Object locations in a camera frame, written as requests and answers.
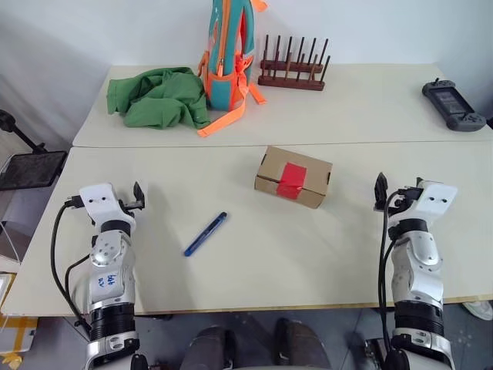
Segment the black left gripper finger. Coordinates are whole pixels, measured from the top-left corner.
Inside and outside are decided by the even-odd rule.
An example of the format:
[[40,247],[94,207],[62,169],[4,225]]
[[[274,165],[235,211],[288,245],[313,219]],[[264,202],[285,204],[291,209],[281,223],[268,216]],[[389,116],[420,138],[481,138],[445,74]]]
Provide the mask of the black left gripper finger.
[[143,210],[146,206],[145,194],[137,181],[133,185],[133,195],[136,200],[132,205],[132,209]]

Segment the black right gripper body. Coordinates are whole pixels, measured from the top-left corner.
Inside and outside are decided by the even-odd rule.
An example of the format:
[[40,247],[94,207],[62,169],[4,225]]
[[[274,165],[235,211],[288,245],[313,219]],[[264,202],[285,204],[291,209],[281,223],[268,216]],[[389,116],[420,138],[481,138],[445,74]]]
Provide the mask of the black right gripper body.
[[394,191],[386,201],[387,215],[393,216],[406,211],[420,195],[421,190],[417,187],[405,187]]

